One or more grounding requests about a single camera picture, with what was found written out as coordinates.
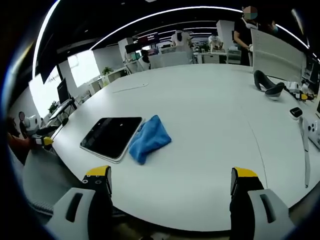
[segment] black shirt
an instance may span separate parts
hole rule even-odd
[[[27,129],[26,129],[26,126],[24,125],[24,123],[22,121],[20,121],[19,127],[20,127],[20,132],[21,132],[23,138],[26,139],[28,137],[27,136]]]
[[[246,24],[242,18],[239,18],[237,21],[235,21],[234,31],[237,31],[239,33],[239,39],[242,42],[244,42],[248,46],[252,44],[251,29],[246,27]]]

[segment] ceiling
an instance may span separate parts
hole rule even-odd
[[[279,2],[277,2],[277,4],[261,3],[259,5],[251,3],[251,5],[258,8],[259,17],[272,16],[277,24],[294,33],[305,43],[307,42],[307,35],[312,52],[320,56],[320,48],[316,45],[317,37],[312,31],[316,29],[316,22],[313,21],[312,16],[309,14],[310,11],[315,10],[307,9],[307,7],[306,9],[303,7],[298,8],[306,30],[306,35],[303,36],[291,14],[291,6],[280,4]],[[48,55],[46,51],[55,49],[60,50],[56,61],[62,62],[66,60],[68,56],[91,48],[94,43],[104,36],[134,20],[157,12],[190,6],[220,6],[241,10],[241,4],[238,3],[238,1],[225,1],[222,4],[218,4],[212,0],[156,0],[154,2],[146,2],[145,0],[61,0],[45,29],[39,48],[39,61],[43,59],[42,56]],[[44,16],[45,12],[43,12],[42,18],[38,19],[38,21],[42,22]],[[153,32],[162,33],[177,28],[215,27],[216,23],[209,21],[235,21],[240,16],[241,13],[221,9],[187,9],[164,13],[125,27],[104,40],[97,48],[115,44],[126,37],[141,36]],[[202,29],[193,29],[192,31],[195,33],[211,32],[212,29],[206,29],[205,31]],[[162,34],[161,37],[164,38],[170,35],[172,35],[172,32]],[[288,34],[283,34],[283,38],[296,48],[303,50],[303,46]],[[73,47],[72,44],[82,41],[88,41],[89,43]],[[33,54],[34,46],[31,48],[20,68],[19,79],[24,83],[21,85],[26,86],[26,83],[28,85],[28,81],[31,80]],[[17,91],[17,94],[19,95],[23,89],[24,88],[21,87],[21,89]]]

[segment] computer monitor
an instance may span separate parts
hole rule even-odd
[[[65,78],[61,81],[61,83],[57,87],[57,90],[58,90],[60,104],[70,99],[70,95],[67,87],[67,81]]]

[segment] blue cloth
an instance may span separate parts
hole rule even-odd
[[[143,123],[129,144],[129,153],[139,164],[146,163],[147,155],[171,142],[158,115]]]

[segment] tablet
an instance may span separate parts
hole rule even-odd
[[[142,117],[101,118],[82,140],[80,147],[118,163],[142,121]]]

